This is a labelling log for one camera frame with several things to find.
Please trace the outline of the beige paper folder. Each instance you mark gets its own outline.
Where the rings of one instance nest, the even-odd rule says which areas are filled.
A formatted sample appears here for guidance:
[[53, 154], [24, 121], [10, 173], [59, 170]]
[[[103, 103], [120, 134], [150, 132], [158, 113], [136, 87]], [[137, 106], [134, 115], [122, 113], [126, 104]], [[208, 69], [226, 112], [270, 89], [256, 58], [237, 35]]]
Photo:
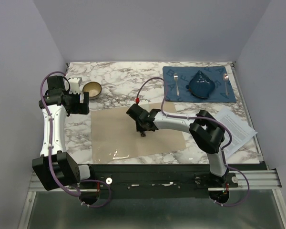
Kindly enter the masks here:
[[148, 131], [141, 137], [127, 110], [128, 107], [119, 107], [91, 112], [93, 163], [106, 164], [186, 149], [184, 135], [179, 131]]

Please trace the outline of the printed white paper sheet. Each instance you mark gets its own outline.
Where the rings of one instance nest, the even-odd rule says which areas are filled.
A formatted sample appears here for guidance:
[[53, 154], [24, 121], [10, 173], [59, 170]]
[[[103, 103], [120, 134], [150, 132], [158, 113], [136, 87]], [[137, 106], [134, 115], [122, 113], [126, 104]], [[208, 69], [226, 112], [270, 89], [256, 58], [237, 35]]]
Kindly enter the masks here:
[[226, 159], [257, 134], [257, 131], [251, 128], [246, 121], [241, 120], [226, 106], [215, 115], [215, 119], [226, 126], [232, 134], [231, 144], [224, 149]]

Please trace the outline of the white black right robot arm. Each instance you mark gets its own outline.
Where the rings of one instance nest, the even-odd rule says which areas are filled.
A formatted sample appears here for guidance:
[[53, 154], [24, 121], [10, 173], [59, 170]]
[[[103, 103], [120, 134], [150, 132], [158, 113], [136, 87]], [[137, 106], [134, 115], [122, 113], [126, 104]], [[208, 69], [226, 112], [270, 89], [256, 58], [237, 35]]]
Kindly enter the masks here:
[[195, 116], [166, 113], [161, 109], [148, 112], [133, 104], [126, 114], [135, 121], [138, 132], [169, 129], [191, 134], [197, 146], [207, 153], [211, 184], [220, 187], [226, 183], [229, 168], [224, 149], [231, 144], [232, 134], [209, 112], [200, 110]]

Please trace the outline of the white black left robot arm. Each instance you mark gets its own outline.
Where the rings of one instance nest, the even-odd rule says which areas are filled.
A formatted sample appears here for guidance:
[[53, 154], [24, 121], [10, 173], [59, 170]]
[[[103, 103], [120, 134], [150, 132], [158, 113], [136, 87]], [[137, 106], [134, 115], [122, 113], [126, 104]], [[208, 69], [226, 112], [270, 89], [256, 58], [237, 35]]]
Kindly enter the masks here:
[[32, 168], [46, 190], [60, 187], [70, 194], [66, 187], [77, 183], [92, 188], [96, 184], [96, 176], [88, 164], [78, 165], [65, 145], [65, 119], [71, 114], [89, 114], [89, 94], [80, 93], [80, 80], [69, 82], [59, 71], [48, 74], [42, 83], [48, 85], [46, 91], [40, 88], [43, 144], [39, 158], [32, 161]]

